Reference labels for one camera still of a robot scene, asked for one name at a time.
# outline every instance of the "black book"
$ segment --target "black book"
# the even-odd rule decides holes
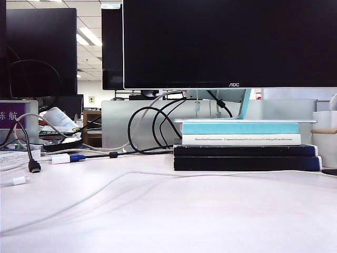
[[[175,157],[225,156],[225,157],[316,157],[314,145],[295,146],[196,146],[182,145],[181,139],[174,139]]]
[[[320,171],[321,157],[174,157],[174,170],[197,171]]]

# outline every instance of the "purple name plate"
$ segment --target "purple name plate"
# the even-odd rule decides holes
[[[0,102],[0,129],[11,128],[14,121],[25,114],[25,103],[1,103]],[[25,127],[25,120],[20,120]]]

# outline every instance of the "black monitor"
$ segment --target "black monitor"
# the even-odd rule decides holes
[[[13,97],[77,94],[76,9],[8,9],[7,44]]]
[[[54,102],[52,97],[44,97],[44,104],[52,104]],[[63,111],[69,118],[74,119],[81,118],[81,114],[84,107],[83,94],[78,94],[74,96],[59,96],[53,105]]]
[[[2,87],[7,86],[6,68],[6,1],[0,1],[0,98],[3,97]]]
[[[124,0],[124,87],[333,87],[333,0]]]
[[[123,90],[122,7],[102,9],[103,89]]]

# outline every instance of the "white desk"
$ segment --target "white desk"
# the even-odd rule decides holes
[[[1,189],[1,228],[54,213],[130,170],[174,172],[172,155],[42,163]],[[124,176],[88,201],[1,238],[5,252],[337,252],[337,179]]]

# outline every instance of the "aoc logo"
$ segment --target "aoc logo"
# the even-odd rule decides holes
[[[230,83],[230,87],[240,87],[240,83]]]

